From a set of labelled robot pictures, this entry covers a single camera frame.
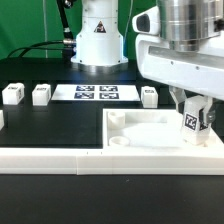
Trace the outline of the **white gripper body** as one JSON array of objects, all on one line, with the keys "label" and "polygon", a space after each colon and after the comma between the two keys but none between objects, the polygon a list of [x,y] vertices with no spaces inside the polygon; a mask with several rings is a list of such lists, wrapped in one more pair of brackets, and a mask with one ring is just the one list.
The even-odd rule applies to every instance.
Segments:
[{"label": "white gripper body", "polygon": [[132,26],[144,78],[224,101],[221,5],[156,5]]}]

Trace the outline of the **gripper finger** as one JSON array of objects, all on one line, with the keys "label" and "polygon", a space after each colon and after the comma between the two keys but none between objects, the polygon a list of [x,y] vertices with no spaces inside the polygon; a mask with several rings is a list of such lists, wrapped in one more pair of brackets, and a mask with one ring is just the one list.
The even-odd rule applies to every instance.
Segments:
[{"label": "gripper finger", "polygon": [[212,97],[203,97],[203,106],[199,111],[199,120],[205,126],[208,126],[215,120],[215,107],[213,106],[213,104],[214,101]]},{"label": "gripper finger", "polygon": [[181,88],[170,86],[169,87],[169,92],[172,96],[172,99],[175,102],[176,111],[178,113],[183,113],[184,112],[185,100],[187,99],[185,91]]}]

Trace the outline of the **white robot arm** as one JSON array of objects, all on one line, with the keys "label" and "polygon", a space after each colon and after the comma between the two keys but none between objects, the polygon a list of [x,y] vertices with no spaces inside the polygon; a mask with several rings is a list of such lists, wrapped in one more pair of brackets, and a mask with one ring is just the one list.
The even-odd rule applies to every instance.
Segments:
[{"label": "white robot arm", "polygon": [[[224,0],[156,0],[132,19],[143,77],[171,87],[187,117],[208,125],[224,101]],[[82,0],[82,30],[72,62],[90,71],[125,63],[117,0]]]}]

